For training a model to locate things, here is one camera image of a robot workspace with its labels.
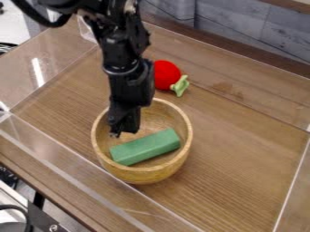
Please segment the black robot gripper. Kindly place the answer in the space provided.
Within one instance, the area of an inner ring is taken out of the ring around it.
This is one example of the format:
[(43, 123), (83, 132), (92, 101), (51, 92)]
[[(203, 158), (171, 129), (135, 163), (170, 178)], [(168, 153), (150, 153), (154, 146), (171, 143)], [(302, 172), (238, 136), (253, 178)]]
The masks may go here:
[(119, 138), (123, 131), (139, 131), (140, 108), (151, 105), (155, 93), (154, 63), (140, 59), (128, 69), (104, 64), (103, 70), (110, 80), (110, 136)]

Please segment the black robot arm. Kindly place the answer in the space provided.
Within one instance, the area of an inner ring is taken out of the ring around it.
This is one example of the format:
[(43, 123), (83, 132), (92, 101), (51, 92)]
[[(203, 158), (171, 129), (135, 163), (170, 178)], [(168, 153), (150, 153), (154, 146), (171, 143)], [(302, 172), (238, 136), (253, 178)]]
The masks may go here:
[(138, 0), (39, 0), (63, 15), (80, 15), (100, 47), (102, 69), (110, 82), (110, 135), (138, 133), (140, 112), (155, 93), (154, 62), (143, 57), (150, 46)]

